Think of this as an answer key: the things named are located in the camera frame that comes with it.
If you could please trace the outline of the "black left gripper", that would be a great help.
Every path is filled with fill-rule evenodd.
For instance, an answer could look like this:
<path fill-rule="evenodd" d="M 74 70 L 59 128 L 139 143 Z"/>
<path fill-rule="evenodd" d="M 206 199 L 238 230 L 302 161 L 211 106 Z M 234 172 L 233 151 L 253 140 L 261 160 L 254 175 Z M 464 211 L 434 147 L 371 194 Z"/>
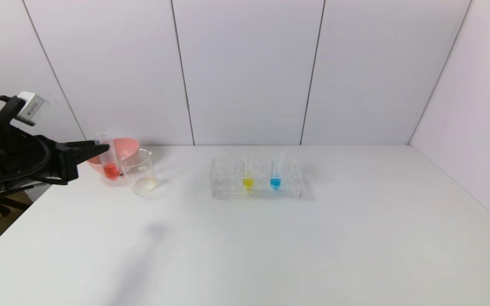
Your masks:
<path fill-rule="evenodd" d="M 77 165 L 109 151 L 94 141 L 59 143 L 43 136 L 20 136 L 20 185 L 67 185 L 78 178 Z"/>

